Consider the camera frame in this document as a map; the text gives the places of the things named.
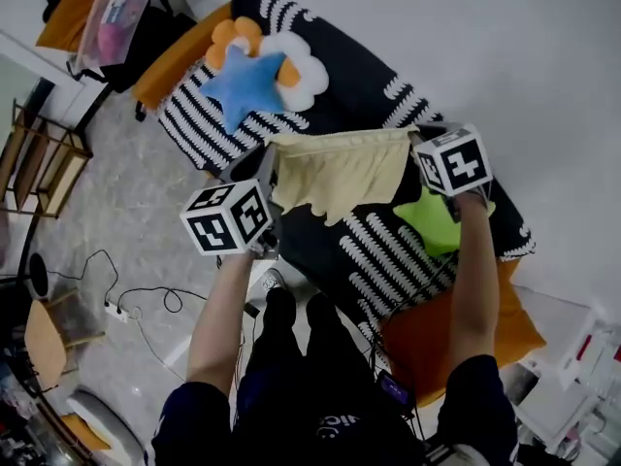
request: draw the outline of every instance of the orange sofa armrest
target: orange sofa armrest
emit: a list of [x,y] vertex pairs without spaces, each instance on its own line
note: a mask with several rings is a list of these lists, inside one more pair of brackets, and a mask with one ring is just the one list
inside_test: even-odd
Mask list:
[[161,100],[183,78],[187,68],[205,55],[212,44],[213,29],[230,17],[229,2],[196,23],[162,53],[140,77],[132,88],[134,98],[148,109],[157,109]]

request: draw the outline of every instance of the power strip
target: power strip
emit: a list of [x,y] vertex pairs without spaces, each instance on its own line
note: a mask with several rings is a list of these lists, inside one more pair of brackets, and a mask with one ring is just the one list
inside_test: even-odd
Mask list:
[[120,314],[119,314],[118,306],[113,304],[112,302],[109,302],[107,306],[104,305],[104,309],[106,310],[106,313],[108,313],[110,316],[114,317],[115,319],[118,319],[119,321],[123,321],[126,323],[129,320],[129,313],[125,311],[123,308],[121,308]]

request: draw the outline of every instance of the shirt sleeve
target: shirt sleeve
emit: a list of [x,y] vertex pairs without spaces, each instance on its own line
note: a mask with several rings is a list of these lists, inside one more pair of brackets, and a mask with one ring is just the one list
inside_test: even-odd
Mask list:
[[184,383],[164,404],[146,463],[190,464],[215,444],[226,448],[230,440],[226,396],[208,383]]
[[514,461],[518,444],[515,413],[494,357],[471,357],[450,374],[438,432],[448,444],[472,447],[489,464]]

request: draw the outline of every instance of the cube with fiducial markers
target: cube with fiducial markers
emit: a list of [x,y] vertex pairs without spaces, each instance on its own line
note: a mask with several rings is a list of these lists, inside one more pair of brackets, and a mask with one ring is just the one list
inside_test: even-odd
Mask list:
[[202,255],[244,252],[272,224],[258,180],[197,190],[180,217]]
[[480,133],[471,124],[414,146],[425,184],[448,197],[492,180]]

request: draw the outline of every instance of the person's leg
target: person's leg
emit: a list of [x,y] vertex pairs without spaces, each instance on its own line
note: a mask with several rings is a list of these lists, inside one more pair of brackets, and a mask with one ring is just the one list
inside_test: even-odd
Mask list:
[[334,303],[317,293],[307,305],[310,325],[307,357],[317,368],[346,375],[358,383],[373,383],[374,375],[365,356],[344,327]]
[[268,290],[267,308],[263,315],[263,332],[254,342],[246,373],[302,357],[291,329],[296,315],[295,298],[286,289],[280,273],[274,269],[264,275],[262,283]]

